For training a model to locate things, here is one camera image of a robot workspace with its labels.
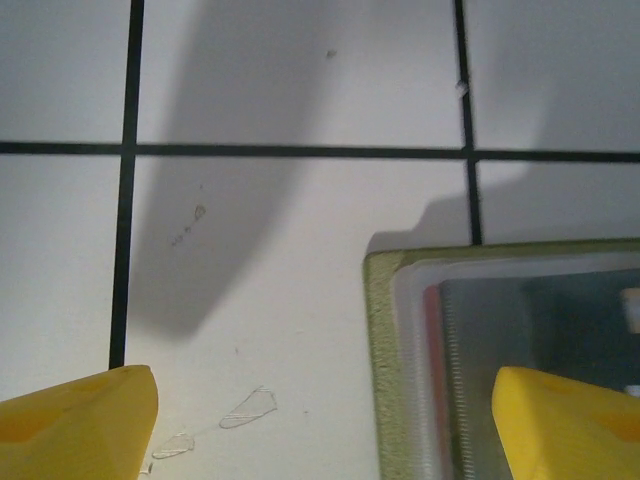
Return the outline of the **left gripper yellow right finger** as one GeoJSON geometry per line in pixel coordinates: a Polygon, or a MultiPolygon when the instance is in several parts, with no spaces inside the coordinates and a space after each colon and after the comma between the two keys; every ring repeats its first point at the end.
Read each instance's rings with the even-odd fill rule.
{"type": "Polygon", "coordinates": [[[524,367],[502,367],[492,415],[515,479],[637,479],[639,399],[524,367]]]}

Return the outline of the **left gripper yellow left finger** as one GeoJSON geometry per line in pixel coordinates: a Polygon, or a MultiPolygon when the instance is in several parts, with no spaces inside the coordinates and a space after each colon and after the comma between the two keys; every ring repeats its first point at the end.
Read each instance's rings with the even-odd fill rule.
{"type": "Polygon", "coordinates": [[[158,414],[146,365],[1,403],[3,479],[136,479],[158,414]]]}

